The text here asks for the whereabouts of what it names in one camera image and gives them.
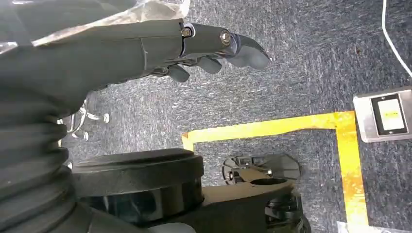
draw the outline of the chrome chair leg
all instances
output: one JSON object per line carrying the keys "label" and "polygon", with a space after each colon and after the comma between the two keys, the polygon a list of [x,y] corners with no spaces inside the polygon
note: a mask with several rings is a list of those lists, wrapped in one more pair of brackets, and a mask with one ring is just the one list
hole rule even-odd
{"label": "chrome chair leg", "polygon": [[[80,113],[81,118],[80,118],[80,123],[76,126],[76,114]],[[77,133],[79,133],[81,127],[85,124],[86,118],[91,119],[91,120],[96,120],[96,121],[103,121],[105,124],[109,123],[110,121],[110,115],[108,113],[103,114],[103,116],[97,116],[92,113],[88,112],[87,109],[87,99],[84,101],[82,107],[79,109],[79,111],[72,114],[70,116],[70,128],[67,130],[67,133],[71,133],[71,136],[74,138],[80,138],[85,141],[89,140],[89,133],[88,132],[83,132],[83,135],[79,136]],[[57,122],[58,124],[63,124],[63,120],[60,119]]]}

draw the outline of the plastic wrap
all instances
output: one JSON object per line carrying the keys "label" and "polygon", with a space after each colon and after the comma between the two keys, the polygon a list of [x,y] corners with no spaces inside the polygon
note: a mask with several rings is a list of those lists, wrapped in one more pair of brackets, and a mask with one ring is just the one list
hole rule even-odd
{"label": "plastic wrap", "polygon": [[190,0],[3,0],[0,54],[41,46],[92,27],[184,18]]}

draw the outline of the bolt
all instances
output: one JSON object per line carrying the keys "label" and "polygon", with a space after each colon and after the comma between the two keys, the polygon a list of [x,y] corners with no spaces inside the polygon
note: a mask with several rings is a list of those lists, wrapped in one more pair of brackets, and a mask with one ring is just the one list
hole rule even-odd
{"label": "bolt", "polygon": [[183,37],[191,37],[192,36],[192,30],[190,28],[183,28],[181,33],[182,33]]}
{"label": "bolt", "polygon": [[230,45],[231,38],[232,36],[230,35],[230,32],[228,32],[227,30],[223,30],[220,33],[220,40],[222,41],[222,44],[226,46]]}

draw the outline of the robotic finger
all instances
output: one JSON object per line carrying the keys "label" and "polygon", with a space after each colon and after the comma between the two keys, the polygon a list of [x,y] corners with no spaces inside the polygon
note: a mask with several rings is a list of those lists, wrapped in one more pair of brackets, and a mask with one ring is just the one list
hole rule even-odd
{"label": "robotic finger", "polygon": [[184,24],[182,36],[182,54],[175,61],[185,66],[198,66],[211,74],[222,68],[219,59],[226,59],[237,67],[255,69],[265,68],[270,60],[255,40],[224,28]]}

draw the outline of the yellow floor marking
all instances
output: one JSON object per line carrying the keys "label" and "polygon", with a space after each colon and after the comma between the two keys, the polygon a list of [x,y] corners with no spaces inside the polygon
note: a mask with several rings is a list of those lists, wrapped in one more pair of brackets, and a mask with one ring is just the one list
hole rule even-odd
{"label": "yellow floor marking", "polygon": [[369,225],[353,111],[194,130],[184,133],[182,141],[185,149],[194,151],[198,142],[279,135],[303,129],[336,130],[347,222]]}

